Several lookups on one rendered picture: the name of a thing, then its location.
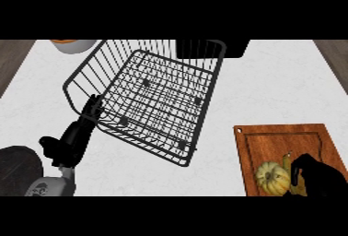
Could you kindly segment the brown wooden cutting board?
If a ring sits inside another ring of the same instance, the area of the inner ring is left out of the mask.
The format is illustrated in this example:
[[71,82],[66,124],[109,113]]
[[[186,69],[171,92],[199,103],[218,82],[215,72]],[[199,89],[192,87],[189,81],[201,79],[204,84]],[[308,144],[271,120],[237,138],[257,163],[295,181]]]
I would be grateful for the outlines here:
[[268,195],[257,184],[257,169],[267,161],[283,164],[288,153],[291,160],[308,153],[344,174],[348,181],[348,170],[324,124],[236,125],[235,141],[246,196]]

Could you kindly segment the white bowl with orange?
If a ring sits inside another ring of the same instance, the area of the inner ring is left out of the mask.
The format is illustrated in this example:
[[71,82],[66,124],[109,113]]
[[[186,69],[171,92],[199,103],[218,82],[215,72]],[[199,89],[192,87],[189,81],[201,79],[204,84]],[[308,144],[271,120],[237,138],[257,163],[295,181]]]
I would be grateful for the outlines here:
[[66,54],[86,52],[96,44],[96,40],[52,40],[58,50]]

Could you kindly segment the black box appliance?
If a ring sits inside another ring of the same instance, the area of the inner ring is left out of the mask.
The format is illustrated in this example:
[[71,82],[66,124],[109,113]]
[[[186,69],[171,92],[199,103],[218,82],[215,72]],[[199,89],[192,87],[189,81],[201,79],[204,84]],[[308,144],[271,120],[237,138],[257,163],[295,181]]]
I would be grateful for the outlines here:
[[211,59],[218,58],[224,53],[224,58],[240,58],[249,40],[221,40],[220,42],[208,40],[176,40],[176,53],[178,59]]

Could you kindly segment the yellow-green pear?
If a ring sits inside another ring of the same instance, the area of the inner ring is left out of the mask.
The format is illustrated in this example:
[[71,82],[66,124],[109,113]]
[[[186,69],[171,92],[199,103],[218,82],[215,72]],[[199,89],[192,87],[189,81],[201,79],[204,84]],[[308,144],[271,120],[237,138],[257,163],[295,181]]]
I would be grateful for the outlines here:
[[[285,156],[283,156],[283,168],[286,170],[288,173],[291,173],[291,163],[292,163],[292,160],[291,160],[291,153],[288,153]],[[296,177],[296,182],[298,184],[296,185],[291,185],[289,186],[289,191],[294,195],[301,195],[301,196],[307,196],[307,191],[305,191],[305,179],[302,177],[302,175],[298,175]]]

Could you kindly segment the pale yellow-green squash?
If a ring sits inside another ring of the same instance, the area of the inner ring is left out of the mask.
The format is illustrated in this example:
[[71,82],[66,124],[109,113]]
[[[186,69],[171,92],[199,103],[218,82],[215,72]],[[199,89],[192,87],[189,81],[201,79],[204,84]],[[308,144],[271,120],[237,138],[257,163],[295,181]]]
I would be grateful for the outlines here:
[[264,162],[255,172],[257,185],[268,195],[283,195],[289,190],[291,178],[288,171],[273,161]]

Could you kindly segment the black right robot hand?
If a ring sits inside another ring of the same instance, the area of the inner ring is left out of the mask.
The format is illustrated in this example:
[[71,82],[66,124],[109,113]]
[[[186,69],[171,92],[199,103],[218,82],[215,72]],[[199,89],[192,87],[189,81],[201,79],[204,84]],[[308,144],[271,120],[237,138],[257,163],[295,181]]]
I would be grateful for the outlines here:
[[345,197],[348,196],[348,182],[344,174],[319,162],[304,153],[291,163],[291,185],[299,184],[299,176],[304,178],[304,187],[308,197]]

